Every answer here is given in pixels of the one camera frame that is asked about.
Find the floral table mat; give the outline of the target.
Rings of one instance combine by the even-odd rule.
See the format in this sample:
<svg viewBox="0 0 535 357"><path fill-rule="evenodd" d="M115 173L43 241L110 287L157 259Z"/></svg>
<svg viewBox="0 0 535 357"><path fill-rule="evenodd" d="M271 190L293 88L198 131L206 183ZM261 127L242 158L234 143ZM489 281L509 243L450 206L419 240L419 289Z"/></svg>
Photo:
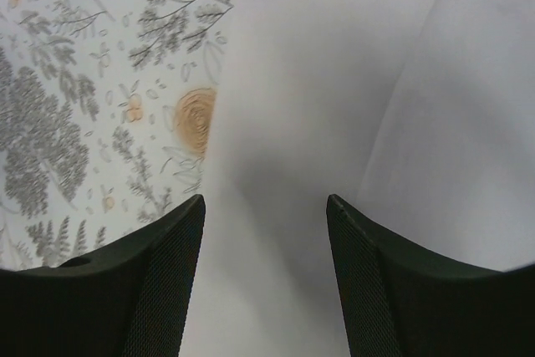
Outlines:
<svg viewBox="0 0 535 357"><path fill-rule="evenodd" d="M1 265L58 266L199 192L234 0L1 0Z"/></svg>

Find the white t shirt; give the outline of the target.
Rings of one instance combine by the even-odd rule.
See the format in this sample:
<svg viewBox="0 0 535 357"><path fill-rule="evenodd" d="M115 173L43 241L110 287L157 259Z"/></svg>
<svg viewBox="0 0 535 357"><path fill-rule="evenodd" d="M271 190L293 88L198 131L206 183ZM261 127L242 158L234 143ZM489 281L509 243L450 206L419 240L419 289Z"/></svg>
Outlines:
<svg viewBox="0 0 535 357"><path fill-rule="evenodd" d="M237 0L183 356L345 356L325 217L534 260L534 0Z"/></svg>

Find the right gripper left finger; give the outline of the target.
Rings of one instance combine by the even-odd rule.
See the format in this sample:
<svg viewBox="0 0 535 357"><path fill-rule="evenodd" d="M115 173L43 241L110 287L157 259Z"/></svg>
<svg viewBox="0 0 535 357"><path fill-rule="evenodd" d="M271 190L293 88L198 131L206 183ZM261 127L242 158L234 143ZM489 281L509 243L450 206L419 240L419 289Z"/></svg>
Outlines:
<svg viewBox="0 0 535 357"><path fill-rule="evenodd" d="M2 355L178 355L205 214L194 195L55 268L2 271Z"/></svg>

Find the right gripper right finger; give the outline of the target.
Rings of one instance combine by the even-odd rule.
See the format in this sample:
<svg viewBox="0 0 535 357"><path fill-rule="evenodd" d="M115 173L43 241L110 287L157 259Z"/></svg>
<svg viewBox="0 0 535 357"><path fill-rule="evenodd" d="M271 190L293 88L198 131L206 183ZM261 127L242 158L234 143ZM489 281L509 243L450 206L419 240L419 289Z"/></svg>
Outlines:
<svg viewBox="0 0 535 357"><path fill-rule="evenodd" d="M533 266L499 272L458 262L337 195L326 216L353 356L533 355Z"/></svg>

